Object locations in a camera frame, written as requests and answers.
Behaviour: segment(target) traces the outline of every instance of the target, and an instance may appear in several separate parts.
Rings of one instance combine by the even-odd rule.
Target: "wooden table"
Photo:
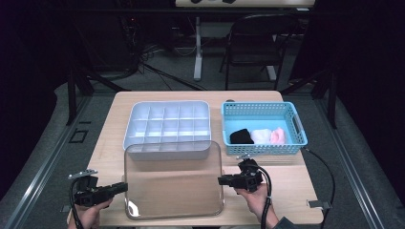
[[[278,92],[123,92],[118,93],[101,130],[89,168],[98,170],[98,185],[121,182],[124,173],[122,147],[132,107],[140,101],[204,100],[210,107],[211,136],[222,150],[226,174],[240,173],[235,156],[228,156],[222,137],[221,106],[227,99],[235,101],[281,101]],[[285,216],[297,224],[320,223],[319,209],[309,208],[308,200],[317,200],[301,152],[294,156],[257,156],[255,160],[269,172],[273,184],[273,204],[279,218]],[[125,215],[124,195],[119,194],[111,206],[101,211],[103,226],[170,226],[170,225],[249,225],[259,224],[247,208],[243,197],[233,188],[224,187],[224,209],[215,217],[190,219],[130,220]]]

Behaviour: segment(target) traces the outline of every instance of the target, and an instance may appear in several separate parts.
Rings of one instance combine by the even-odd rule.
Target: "human hand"
[[[248,192],[246,189],[235,189],[236,193],[245,198],[247,206],[251,213],[256,215],[259,222],[262,220],[263,209],[267,199],[267,187],[266,184],[260,184],[257,191],[254,193]],[[266,216],[266,227],[273,228],[278,223],[278,218],[274,212],[273,205],[268,207]]]
[[[75,209],[77,211],[77,215],[80,218],[81,225],[83,226],[84,229],[96,229],[99,226],[99,220],[100,220],[100,211],[101,209],[104,209],[110,205],[110,203],[113,201],[113,199],[109,199],[105,202],[99,203],[98,205],[95,205],[91,208],[79,206],[75,204]],[[69,225],[68,229],[75,229],[75,218],[71,216],[69,220]]]

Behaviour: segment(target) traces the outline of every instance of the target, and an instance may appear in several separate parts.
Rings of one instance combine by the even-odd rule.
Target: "gray floor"
[[[156,51],[148,55],[145,63],[209,91],[223,90],[224,74],[218,73],[223,50],[218,49],[218,44],[220,42],[217,40],[210,40],[203,47],[200,82],[192,79],[194,52],[184,55],[175,51]],[[298,49],[299,41],[290,43],[280,89],[288,86],[288,73]],[[192,50],[179,51],[188,53]],[[272,88],[271,83],[253,82],[267,78],[266,72],[260,73],[260,69],[233,69],[232,73],[238,76],[232,78],[231,90]],[[114,82],[133,91],[192,90],[142,67],[140,72]],[[58,103],[52,120],[23,171],[0,202],[1,228],[66,227],[67,213],[61,213],[60,209],[68,204],[70,183],[67,175],[86,168],[114,98],[111,89],[98,82],[93,82],[93,85],[96,89],[94,96],[78,94],[78,117],[69,127],[65,126],[68,120],[67,86],[62,85],[55,91]],[[307,85],[294,94],[285,95],[284,100],[294,103],[308,135],[308,147],[329,164],[336,180],[335,198],[325,228],[405,228],[404,217],[399,211],[403,206],[344,106],[338,101],[338,129],[334,130],[325,119],[326,99],[312,100],[309,96],[311,88],[311,85]],[[77,130],[87,133],[82,143],[75,143]],[[328,170],[315,156],[303,154],[318,199],[330,200],[331,179]]]

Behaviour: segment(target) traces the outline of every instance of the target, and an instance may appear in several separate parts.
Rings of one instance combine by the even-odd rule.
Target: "black chair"
[[[278,66],[274,90],[277,90],[287,41],[298,26],[289,14],[251,14],[231,27],[220,72],[226,64],[225,89],[228,90],[229,66]]]

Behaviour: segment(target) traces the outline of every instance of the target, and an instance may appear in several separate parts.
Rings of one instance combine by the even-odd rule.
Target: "blue plastic basket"
[[[223,138],[228,155],[294,155],[308,144],[301,120],[290,102],[225,102],[221,109]],[[286,144],[231,144],[230,135],[242,129],[282,128]]]

